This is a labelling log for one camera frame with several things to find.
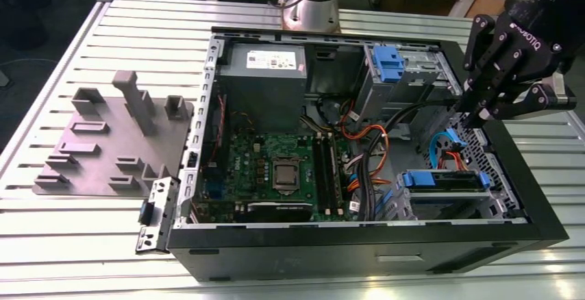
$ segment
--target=ram slot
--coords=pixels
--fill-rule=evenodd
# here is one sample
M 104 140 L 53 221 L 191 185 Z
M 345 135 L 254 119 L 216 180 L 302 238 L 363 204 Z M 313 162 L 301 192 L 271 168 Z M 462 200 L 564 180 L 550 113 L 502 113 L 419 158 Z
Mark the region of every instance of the ram slot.
M 335 138 L 329 137 L 331 141 L 330 146 L 330 156 L 331 156 L 331 173 L 334 177 L 334 192 L 333 192 L 333 208 L 341 208 L 341 176 L 339 176 L 339 162 L 338 162 L 338 144 L 335 143 Z
M 329 139 L 313 140 L 314 176 L 317 181 L 317 200 L 321 212 L 331 213 L 335 207 L 335 185 L 331 169 L 331 146 Z

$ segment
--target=metal bracket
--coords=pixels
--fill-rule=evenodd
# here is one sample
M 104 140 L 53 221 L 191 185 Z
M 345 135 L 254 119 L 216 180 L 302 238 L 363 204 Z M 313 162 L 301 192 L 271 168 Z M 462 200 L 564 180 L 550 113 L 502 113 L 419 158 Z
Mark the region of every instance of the metal bracket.
M 565 104 L 569 101 L 569 97 L 566 96 L 565 91 L 565 78 L 561 73 L 554 72 L 553 75 L 545 77 L 541 81 L 542 84 L 546 84 L 554 92 L 557 97 L 557 103 Z
M 179 181 L 167 177 L 152 184 L 150 197 L 144 200 L 138 222 L 140 233 L 136 254 L 168 253 L 167 241 L 172 226 Z

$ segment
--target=blue latch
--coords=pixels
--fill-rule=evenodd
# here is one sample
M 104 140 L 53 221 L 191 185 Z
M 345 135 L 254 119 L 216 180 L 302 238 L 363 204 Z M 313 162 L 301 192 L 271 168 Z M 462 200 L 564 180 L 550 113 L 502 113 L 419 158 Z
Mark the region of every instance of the blue latch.
M 484 189 L 489 189 L 492 186 L 492 181 L 488 173 L 480 172 L 480 181 L 482 182 Z
M 381 80 L 383 83 L 395 83 L 401 81 L 403 74 L 403 59 L 398 54 L 395 47 L 374 47 L 375 68 L 381 71 Z
M 409 171 L 402 174 L 402 179 L 406 187 L 435 185 L 435 180 L 430 171 Z

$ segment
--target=blue cable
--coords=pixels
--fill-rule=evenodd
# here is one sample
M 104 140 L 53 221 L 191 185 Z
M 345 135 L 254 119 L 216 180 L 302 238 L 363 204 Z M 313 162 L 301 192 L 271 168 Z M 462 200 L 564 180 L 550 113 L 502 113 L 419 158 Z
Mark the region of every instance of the blue cable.
M 450 141 L 457 142 L 462 147 L 468 146 L 468 143 L 462 141 L 457 136 L 455 130 L 453 130 L 453 128 L 449 128 L 447 131 L 438 132 L 429 142 L 429 161 L 433 168 L 437 168 L 439 166 L 437 162 L 435 144 L 437 141 L 439 141 L 441 136 L 447 137 Z
M 429 161 L 430 161 L 430 166 L 433 168 L 437 168 L 439 166 L 439 164 L 437 162 L 435 145 L 437 145 L 437 141 L 439 141 L 441 136 L 447 137 L 449 140 L 453 141 L 453 137 L 450 136 L 450 134 L 447 132 L 439 132 L 430 139 L 430 142 L 429 142 Z

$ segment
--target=sticker label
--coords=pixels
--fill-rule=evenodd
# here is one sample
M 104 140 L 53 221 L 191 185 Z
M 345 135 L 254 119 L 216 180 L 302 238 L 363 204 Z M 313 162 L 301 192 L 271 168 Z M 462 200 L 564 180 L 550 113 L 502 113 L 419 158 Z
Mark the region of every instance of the sticker label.
M 359 115 L 358 115 L 353 110 L 349 111 L 347 116 L 349 116 L 349 117 L 351 118 L 351 120 L 354 120 L 354 121 L 357 121 L 358 118 L 359 118 Z
M 297 69 L 297 58 L 294 52 L 248 51 L 246 67 L 260 69 Z
M 349 210 L 353 212 L 359 212 L 359 202 L 349 202 Z

